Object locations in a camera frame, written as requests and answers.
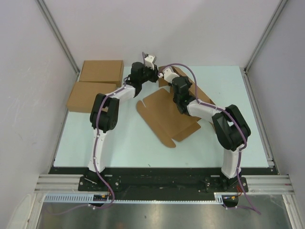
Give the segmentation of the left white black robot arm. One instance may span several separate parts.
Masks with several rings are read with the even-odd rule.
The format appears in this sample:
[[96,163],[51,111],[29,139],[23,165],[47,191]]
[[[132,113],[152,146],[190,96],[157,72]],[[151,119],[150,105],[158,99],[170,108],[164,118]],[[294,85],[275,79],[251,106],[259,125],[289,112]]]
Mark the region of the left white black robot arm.
[[135,98],[145,82],[155,83],[158,79],[158,67],[154,61],[134,62],[130,74],[124,78],[120,88],[108,94],[96,95],[90,114],[90,122],[95,134],[88,164],[90,171],[100,173],[106,167],[102,159],[106,152],[105,140],[109,132],[117,125],[119,105]]

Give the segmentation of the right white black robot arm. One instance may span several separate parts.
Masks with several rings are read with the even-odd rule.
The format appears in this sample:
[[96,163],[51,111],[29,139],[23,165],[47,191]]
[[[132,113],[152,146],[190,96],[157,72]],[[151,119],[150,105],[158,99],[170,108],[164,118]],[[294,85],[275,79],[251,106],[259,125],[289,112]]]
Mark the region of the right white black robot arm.
[[173,89],[173,102],[181,114],[213,123],[218,142],[224,149],[220,187],[232,191],[240,181],[242,150],[247,147],[251,135],[239,108],[232,104],[222,109],[192,96],[189,91],[192,83],[187,76],[176,76],[169,85]]

